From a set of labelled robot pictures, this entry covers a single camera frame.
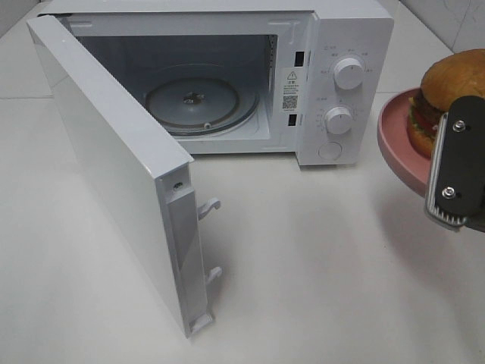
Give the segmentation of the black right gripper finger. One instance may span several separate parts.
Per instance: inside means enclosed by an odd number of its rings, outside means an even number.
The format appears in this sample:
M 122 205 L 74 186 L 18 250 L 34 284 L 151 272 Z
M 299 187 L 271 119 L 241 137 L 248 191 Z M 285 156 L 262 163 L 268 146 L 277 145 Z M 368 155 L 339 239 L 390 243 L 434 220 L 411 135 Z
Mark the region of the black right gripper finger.
M 483 98 L 456 99 L 441 117 L 424 209 L 450 230 L 484 230 Z

